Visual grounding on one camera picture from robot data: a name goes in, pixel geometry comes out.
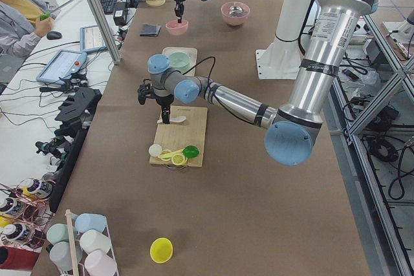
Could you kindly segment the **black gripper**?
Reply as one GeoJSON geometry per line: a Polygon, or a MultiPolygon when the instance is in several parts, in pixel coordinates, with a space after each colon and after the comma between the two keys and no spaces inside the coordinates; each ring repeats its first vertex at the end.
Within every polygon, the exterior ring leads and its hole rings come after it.
{"type": "Polygon", "coordinates": [[[138,102],[139,104],[144,105],[147,99],[156,100],[162,109],[162,123],[170,124],[170,107],[173,103],[174,96],[168,93],[164,94],[163,92],[164,90],[158,90],[152,86],[150,79],[144,79],[137,90],[138,102]]]}
{"type": "Polygon", "coordinates": [[[175,5],[175,16],[179,20],[179,23],[182,23],[182,16],[184,12],[184,2],[185,0],[174,0],[176,2],[175,5]]]}

